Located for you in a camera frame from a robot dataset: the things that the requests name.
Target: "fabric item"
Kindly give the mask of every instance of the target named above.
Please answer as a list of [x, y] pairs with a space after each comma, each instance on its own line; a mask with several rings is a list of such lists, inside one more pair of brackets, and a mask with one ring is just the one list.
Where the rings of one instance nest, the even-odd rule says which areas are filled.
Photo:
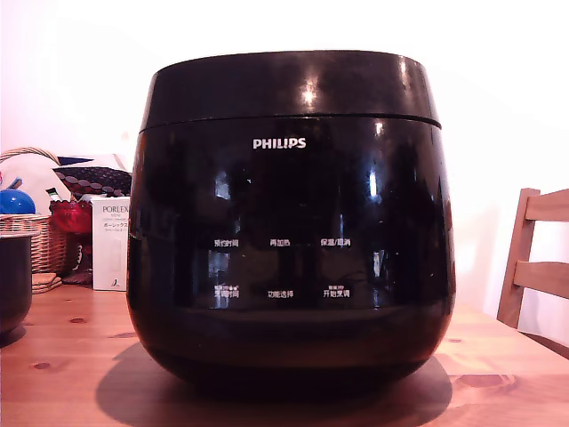
[[126, 172], [101, 166], [56, 167], [53, 171], [77, 198], [83, 194], [123, 197], [131, 195], [132, 176]]

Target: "philips logo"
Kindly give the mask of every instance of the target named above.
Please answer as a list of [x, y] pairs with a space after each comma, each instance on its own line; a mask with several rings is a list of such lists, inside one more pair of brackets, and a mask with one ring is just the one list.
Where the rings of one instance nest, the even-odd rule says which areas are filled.
[[252, 140], [252, 149], [304, 149], [306, 138], [269, 138]]

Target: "basket handle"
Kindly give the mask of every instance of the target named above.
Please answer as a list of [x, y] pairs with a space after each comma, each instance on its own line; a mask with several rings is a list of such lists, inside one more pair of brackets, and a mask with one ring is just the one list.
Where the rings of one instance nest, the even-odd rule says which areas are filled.
[[18, 156], [19, 154], [38, 154], [53, 160], [57, 166], [61, 166], [60, 160], [46, 149], [35, 149], [34, 147], [21, 147], [18, 149], [9, 149], [0, 155], [0, 163], [9, 159], [10, 157]]

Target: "rice cooker lid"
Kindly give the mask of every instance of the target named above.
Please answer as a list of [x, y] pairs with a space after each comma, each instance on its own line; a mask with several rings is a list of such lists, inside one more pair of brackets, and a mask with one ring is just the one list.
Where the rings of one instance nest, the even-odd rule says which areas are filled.
[[152, 78], [141, 129], [188, 121], [377, 116], [441, 127], [425, 68], [384, 52], [262, 52], [187, 60]]

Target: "black rice cooker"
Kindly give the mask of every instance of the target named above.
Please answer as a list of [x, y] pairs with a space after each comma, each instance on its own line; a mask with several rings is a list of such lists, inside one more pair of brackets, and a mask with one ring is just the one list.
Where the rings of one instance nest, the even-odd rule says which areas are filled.
[[161, 69], [129, 239], [132, 322], [180, 377], [278, 386], [410, 374], [441, 342], [455, 296], [424, 67], [324, 51]]

